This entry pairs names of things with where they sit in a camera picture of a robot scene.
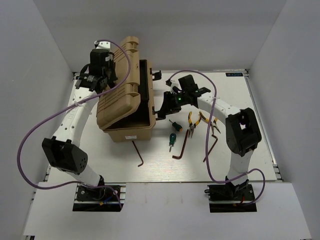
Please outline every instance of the white label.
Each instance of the white label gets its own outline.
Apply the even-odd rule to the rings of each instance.
[[[137,139],[137,135],[125,136],[125,139]]]

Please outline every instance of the gray wall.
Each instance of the gray wall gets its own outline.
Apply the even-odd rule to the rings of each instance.
[[[288,0],[250,70],[280,172],[320,239],[320,1]]]
[[[32,0],[0,1],[0,35],[0,238],[17,240],[34,191],[18,172],[17,149],[31,127],[67,104],[72,74]],[[48,166],[42,140],[56,123],[37,130],[22,151],[35,183]]]
[[[140,40],[154,69],[249,68],[286,0],[34,0],[73,71],[93,41]]]

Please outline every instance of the tan toolbox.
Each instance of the tan toolbox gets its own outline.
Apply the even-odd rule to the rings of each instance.
[[[97,106],[97,124],[114,142],[150,140],[156,124],[152,66],[139,59],[138,44],[134,36],[121,42],[131,61],[130,74],[122,86],[100,97]],[[113,52],[118,83],[128,71],[128,62],[120,49]]]

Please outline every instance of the pliers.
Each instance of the pliers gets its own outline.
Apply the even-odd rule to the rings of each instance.
[[[199,115],[206,123],[209,123],[209,119],[206,118],[201,111],[199,111]],[[214,128],[221,134],[218,125],[217,125],[218,118],[216,117],[213,122],[211,123],[211,129],[212,129],[212,136],[215,134]]]
[[[188,123],[189,123],[189,135],[188,135],[188,138],[192,138],[193,134],[194,134],[194,131],[195,131],[195,128],[196,126],[198,126],[198,124],[200,123],[200,120],[201,120],[201,116],[199,115],[199,118],[198,120],[193,123],[192,122],[192,119],[191,119],[191,115],[192,115],[192,111],[189,112],[189,115],[188,115]]]

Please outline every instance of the green screwdriver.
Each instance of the green screwdriver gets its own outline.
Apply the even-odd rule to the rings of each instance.
[[[170,149],[169,149],[169,153],[171,153],[171,148],[173,147],[173,145],[175,145],[176,138],[177,138],[177,135],[175,133],[171,133],[170,134],[170,141],[169,141]]]
[[[182,131],[182,126],[180,124],[178,124],[176,121],[172,122],[170,119],[169,119],[169,121],[170,121],[170,123],[172,123],[172,127],[174,127],[174,129],[177,132],[181,132]]]

